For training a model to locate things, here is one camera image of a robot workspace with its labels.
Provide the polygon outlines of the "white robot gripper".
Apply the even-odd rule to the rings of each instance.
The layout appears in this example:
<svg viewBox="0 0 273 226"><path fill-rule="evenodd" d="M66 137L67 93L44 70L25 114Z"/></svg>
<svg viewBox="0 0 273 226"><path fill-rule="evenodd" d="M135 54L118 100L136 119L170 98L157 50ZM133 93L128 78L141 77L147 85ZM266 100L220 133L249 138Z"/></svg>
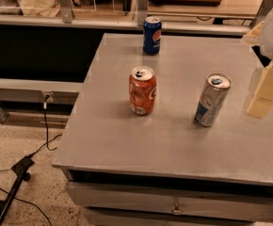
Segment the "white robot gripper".
<svg viewBox="0 0 273 226"><path fill-rule="evenodd" d="M242 37L241 42L250 46L260 44L261 54L273 60L273 9L265 16L264 21L255 25ZM246 113L260 119L266 116L272 107L273 63L259 71Z"/></svg>

